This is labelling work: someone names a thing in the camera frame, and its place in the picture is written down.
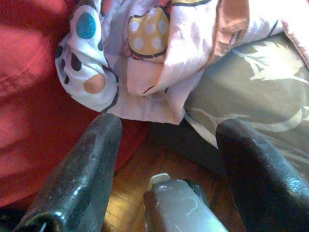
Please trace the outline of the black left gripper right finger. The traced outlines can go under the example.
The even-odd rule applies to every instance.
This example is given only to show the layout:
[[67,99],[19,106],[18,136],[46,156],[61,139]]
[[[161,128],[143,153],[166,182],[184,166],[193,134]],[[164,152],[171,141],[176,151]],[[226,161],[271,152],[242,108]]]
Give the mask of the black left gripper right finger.
[[247,231],[309,230],[309,184],[264,135],[228,119],[217,126],[216,141]]

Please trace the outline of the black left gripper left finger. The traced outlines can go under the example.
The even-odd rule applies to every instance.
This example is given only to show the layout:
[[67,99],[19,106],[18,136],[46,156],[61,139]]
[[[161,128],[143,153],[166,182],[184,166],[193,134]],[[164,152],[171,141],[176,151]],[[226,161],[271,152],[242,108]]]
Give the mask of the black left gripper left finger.
[[101,231],[121,137],[120,118],[97,116],[54,168],[14,231]]

